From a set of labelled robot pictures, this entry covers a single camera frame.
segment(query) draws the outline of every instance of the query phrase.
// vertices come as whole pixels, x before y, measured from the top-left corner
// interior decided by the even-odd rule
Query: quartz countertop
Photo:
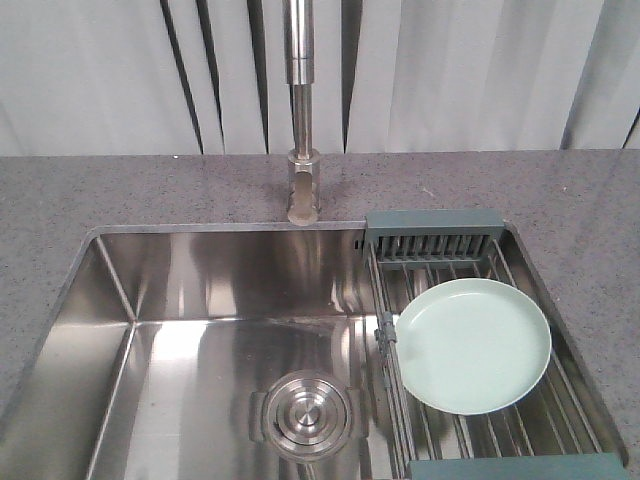
[[[640,479],[640,150],[327,155],[321,220],[492,207],[519,231]],[[284,156],[0,158],[0,412],[98,225],[286,221]]]

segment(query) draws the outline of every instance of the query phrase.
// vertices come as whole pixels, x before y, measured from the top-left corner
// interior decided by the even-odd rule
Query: stainless steel faucet
[[[313,83],[313,2],[283,0],[287,83],[291,89],[294,149],[289,152],[287,217],[311,225],[320,211],[319,154],[311,146],[311,84]]]

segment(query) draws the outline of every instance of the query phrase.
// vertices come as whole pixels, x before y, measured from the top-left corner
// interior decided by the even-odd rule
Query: light green plate
[[[494,280],[445,282],[416,297],[396,324],[402,381],[425,404],[450,413],[488,413],[538,383],[551,333],[540,308]]]

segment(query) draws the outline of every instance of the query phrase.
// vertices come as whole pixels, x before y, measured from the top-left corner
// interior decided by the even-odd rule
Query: white curtain
[[[637,0],[315,0],[314,13],[320,152],[640,144]],[[7,0],[0,23],[2,155],[293,145],[281,0]]]
[[[0,154],[199,153],[156,1],[0,2]]]

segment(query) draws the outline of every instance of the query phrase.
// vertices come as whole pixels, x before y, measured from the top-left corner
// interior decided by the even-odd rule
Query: drain cover
[[[262,412],[266,438],[294,462],[330,456],[349,439],[352,414],[346,389],[315,371],[282,377],[269,390]]]

